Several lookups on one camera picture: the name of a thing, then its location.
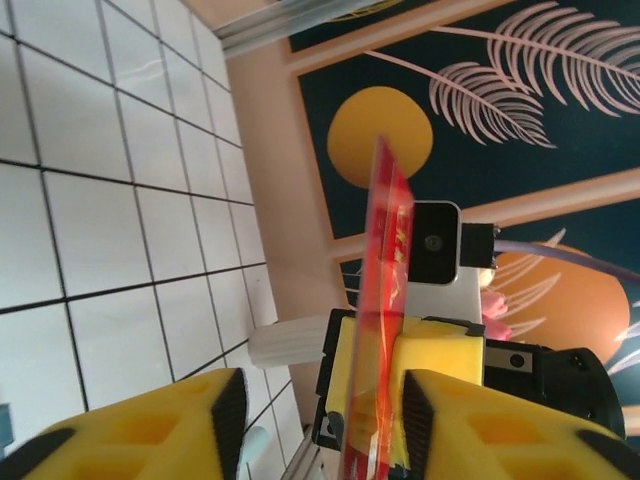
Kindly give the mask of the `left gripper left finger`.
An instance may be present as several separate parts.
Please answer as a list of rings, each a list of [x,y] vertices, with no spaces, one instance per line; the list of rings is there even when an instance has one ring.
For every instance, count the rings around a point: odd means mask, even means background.
[[[240,368],[68,418],[1,462],[4,479],[235,479],[247,424]]]

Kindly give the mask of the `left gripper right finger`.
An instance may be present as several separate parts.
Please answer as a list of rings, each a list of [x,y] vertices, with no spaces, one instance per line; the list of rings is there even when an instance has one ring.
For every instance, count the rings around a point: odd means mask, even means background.
[[[606,428],[430,370],[404,376],[412,479],[636,479],[639,456]]]

